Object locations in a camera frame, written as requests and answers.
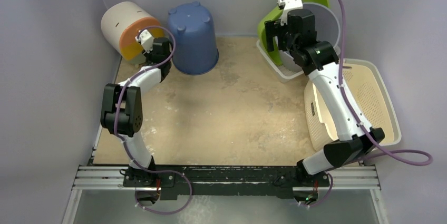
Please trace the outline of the grey plastic bucket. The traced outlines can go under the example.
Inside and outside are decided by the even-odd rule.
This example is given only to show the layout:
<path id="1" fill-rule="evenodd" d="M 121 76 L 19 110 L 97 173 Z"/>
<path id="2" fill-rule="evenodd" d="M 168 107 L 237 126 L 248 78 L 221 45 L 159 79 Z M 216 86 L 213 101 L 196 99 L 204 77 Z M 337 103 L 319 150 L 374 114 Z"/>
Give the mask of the grey plastic bucket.
<path id="1" fill-rule="evenodd" d="M 338 46 L 341 38 L 341 25 L 337 16 L 327 6 L 314 2 L 304 2 L 303 8 L 310 10 L 315 15 L 315 30 L 319 41 L 328 41 L 334 47 L 337 55 L 340 55 Z M 292 72 L 301 72 L 302 68 L 293 61 L 289 52 L 279 51 L 283 66 Z"/>

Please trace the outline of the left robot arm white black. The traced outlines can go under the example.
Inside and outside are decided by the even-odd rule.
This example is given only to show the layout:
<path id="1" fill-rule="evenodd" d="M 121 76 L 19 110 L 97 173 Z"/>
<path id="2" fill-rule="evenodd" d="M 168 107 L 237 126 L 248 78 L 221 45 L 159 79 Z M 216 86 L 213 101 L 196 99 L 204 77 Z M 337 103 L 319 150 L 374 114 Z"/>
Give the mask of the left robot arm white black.
<path id="1" fill-rule="evenodd" d="M 168 38 L 155 38 L 152 50 L 145 52 L 149 65 L 118 84 L 103 89 L 100 124 L 120 139 L 130 159 L 129 166 L 139 169 L 137 180 L 145 187 L 157 181 L 152 154 L 146 149 L 140 132 L 143 123 L 142 95 L 161 83 L 171 69 L 171 58 L 177 43 Z"/>

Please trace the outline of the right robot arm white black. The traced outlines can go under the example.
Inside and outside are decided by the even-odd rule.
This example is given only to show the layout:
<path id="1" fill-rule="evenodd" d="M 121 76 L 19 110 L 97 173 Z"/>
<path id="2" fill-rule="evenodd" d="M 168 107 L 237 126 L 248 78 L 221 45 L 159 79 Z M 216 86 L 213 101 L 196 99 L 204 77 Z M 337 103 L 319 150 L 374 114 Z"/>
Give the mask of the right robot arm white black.
<path id="1" fill-rule="evenodd" d="M 315 16 L 308 9 L 294 9 L 281 20 L 265 21 L 267 50 L 287 51 L 321 94 L 335 124 L 337 140 L 322 150 L 297 162 L 296 179 L 307 186 L 317 174 L 339 168 L 370 153 L 384 138 L 382 128 L 375 128 L 364 118 L 343 78 L 342 61 L 333 45 L 317 38 Z"/>

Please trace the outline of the green plastic tray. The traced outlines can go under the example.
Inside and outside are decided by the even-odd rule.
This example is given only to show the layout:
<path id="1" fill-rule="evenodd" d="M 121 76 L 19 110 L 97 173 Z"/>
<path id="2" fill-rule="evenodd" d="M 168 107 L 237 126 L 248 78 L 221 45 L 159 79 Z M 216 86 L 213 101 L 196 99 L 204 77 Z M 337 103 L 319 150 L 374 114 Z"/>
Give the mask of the green plastic tray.
<path id="1" fill-rule="evenodd" d="M 278 6 L 278 1 L 275 3 L 275 7 L 271 10 L 258 24 L 257 34 L 261 43 L 261 48 L 267 53 L 269 58 L 277 66 L 282 65 L 282 61 L 279 55 L 280 50 L 278 49 L 277 42 L 275 38 L 277 34 L 282 31 L 281 27 L 281 16 L 283 14 L 283 9 Z M 329 7 L 329 0 L 301 0 L 302 3 L 318 3 Z"/>

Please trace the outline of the blue plastic bucket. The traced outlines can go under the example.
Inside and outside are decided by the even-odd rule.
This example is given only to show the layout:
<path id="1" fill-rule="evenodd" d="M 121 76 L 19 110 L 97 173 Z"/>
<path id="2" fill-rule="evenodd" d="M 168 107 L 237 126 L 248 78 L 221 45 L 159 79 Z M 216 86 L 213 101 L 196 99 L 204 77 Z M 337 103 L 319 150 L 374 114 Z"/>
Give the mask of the blue plastic bucket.
<path id="1" fill-rule="evenodd" d="M 176 40 L 172 60 L 180 72 L 201 75 L 216 66 L 219 52 L 213 17 L 199 1 L 170 9 L 167 27 Z"/>

